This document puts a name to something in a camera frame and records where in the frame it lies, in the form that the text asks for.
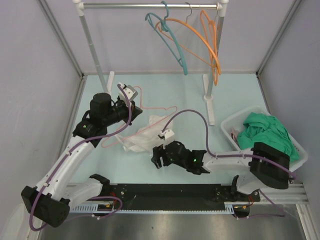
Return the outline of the white tank top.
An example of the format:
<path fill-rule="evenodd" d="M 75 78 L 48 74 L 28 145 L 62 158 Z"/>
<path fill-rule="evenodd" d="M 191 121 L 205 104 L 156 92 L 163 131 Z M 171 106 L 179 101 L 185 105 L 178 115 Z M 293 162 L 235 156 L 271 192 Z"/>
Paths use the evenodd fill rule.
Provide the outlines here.
<path fill-rule="evenodd" d="M 115 137 L 123 145 L 126 152 L 149 152 L 151 154 L 154 147 L 158 147 L 163 143 L 158 134 L 169 119 L 169 115 L 150 115 L 148 124 L 139 128 L 135 134 L 126 137 L 116 134 Z"/>

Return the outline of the pink wire hanger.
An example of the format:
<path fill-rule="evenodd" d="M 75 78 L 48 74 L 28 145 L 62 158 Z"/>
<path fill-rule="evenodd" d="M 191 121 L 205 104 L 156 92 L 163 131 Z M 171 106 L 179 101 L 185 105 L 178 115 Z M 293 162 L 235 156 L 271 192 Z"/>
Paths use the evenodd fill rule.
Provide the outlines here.
<path fill-rule="evenodd" d="M 139 89 L 140 93 L 140 105 L 139 107 L 143 110 L 143 113 L 140 114 L 135 121 L 137 123 L 133 123 L 131 126 L 128 126 L 124 131 L 119 133 L 119 135 L 123 137 L 131 136 L 135 134 L 140 128 L 145 127 L 149 123 L 149 117 L 151 115 L 157 115 L 157 116 L 170 116 L 170 118 L 178 111 L 177 106 L 170 106 L 170 107 L 144 107 L 142 105 L 143 103 L 143 92 L 140 86 L 136 85 L 134 88 L 137 90 Z M 117 138 L 116 135 L 112 137 L 106 137 L 103 139 L 102 143 L 100 144 L 102 148 L 106 149 L 111 146 L 121 144 Z"/>

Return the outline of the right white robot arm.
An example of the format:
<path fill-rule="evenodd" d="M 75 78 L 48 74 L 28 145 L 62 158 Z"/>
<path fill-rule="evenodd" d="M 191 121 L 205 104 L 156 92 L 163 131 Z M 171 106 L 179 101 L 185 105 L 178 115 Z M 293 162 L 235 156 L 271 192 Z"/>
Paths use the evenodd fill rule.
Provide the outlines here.
<path fill-rule="evenodd" d="M 157 169 L 174 164 L 194 175 L 240 171 L 243 174 L 233 178 L 230 188 L 237 201 L 261 188 L 286 190 L 293 176 L 289 156 L 263 142 L 241 151 L 210 154 L 207 150 L 189 150 L 173 141 L 154 147 L 151 162 Z"/>

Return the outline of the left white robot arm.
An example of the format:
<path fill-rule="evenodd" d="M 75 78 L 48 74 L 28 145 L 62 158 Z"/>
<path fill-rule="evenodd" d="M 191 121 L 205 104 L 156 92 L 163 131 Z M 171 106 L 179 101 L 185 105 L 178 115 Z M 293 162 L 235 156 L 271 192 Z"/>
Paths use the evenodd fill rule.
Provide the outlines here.
<path fill-rule="evenodd" d="M 26 186 L 21 192 L 30 214 L 29 226 L 33 231 L 37 231 L 33 225 L 34 217 L 56 228 L 66 220 L 74 207 L 96 197 L 105 200 L 110 196 L 110 181 L 97 173 L 71 190 L 67 190 L 67 185 L 101 139 L 110 137 L 109 126 L 120 121 L 129 126 L 143 112 L 134 102 L 137 95 L 135 89 L 125 88 L 119 92 L 116 101 L 105 92 L 93 96 L 89 110 L 77 124 L 66 149 L 54 166 L 35 187 Z"/>

